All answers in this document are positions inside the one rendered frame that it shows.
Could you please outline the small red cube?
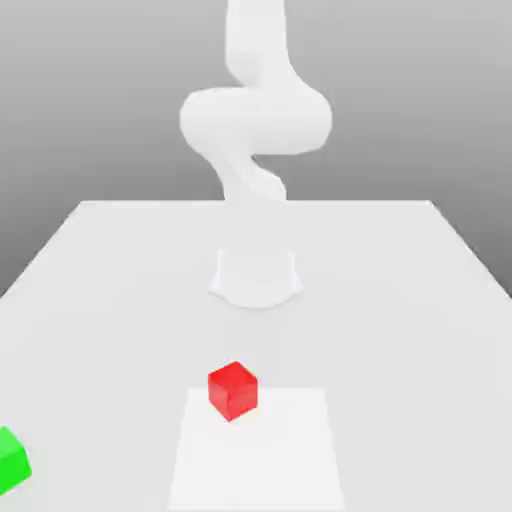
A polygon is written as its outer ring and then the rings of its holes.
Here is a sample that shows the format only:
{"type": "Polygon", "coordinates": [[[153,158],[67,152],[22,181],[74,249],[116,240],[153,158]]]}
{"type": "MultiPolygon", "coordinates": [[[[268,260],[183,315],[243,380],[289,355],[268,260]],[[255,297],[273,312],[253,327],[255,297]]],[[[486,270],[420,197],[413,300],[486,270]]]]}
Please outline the small red cube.
{"type": "Polygon", "coordinates": [[[258,406],[259,382],[239,361],[208,374],[208,399],[231,422],[258,406]]]}

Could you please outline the small green cube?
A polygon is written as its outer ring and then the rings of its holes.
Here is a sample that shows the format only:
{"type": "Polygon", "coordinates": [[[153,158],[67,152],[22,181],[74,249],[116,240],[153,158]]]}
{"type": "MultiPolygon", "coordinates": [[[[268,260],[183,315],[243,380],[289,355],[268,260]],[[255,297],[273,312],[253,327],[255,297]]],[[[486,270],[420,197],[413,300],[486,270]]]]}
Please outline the small green cube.
{"type": "Polygon", "coordinates": [[[32,476],[24,445],[6,426],[0,427],[0,496],[32,476]]]}

